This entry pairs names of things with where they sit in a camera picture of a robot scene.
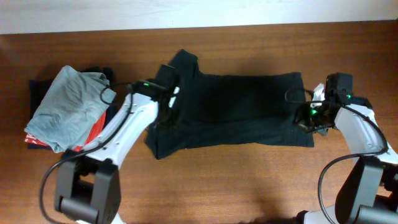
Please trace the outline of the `dark teal shirt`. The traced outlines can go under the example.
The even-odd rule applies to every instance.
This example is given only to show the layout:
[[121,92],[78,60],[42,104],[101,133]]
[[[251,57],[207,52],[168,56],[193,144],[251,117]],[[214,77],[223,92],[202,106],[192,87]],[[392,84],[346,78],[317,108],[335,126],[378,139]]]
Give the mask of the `dark teal shirt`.
[[169,65],[183,81],[173,104],[173,125],[151,124],[145,144],[163,159],[180,149],[221,144],[259,143],[313,147],[311,134],[293,124],[296,106],[285,92],[303,88],[299,72],[281,75],[211,75],[200,71],[198,57],[184,49]]

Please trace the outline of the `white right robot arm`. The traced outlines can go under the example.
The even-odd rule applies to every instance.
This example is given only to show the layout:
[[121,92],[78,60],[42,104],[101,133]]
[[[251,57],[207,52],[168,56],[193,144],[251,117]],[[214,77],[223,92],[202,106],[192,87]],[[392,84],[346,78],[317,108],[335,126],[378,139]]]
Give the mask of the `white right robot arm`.
[[[298,213],[296,223],[397,223],[397,153],[377,125],[369,100],[354,95],[352,75],[331,74],[308,94],[310,101],[297,103],[294,124],[311,134],[339,130],[350,154],[323,168],[317,185],[320,209]],[[335,204],[326,207],[323,178],[331,166],[347,159],[355,165]]]

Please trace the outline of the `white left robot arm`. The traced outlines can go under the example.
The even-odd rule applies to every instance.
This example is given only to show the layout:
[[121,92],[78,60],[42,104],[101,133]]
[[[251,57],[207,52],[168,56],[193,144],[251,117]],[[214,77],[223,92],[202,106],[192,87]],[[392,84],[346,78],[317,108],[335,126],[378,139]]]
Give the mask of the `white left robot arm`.
[[57,165],[55,210],[77,223],[122,223],[119,170],[150,125],[175,126],[174,102],[183,88],[177,69],[162,65],[155,79],[128,84],[110,123],[80,152],[65,151]]

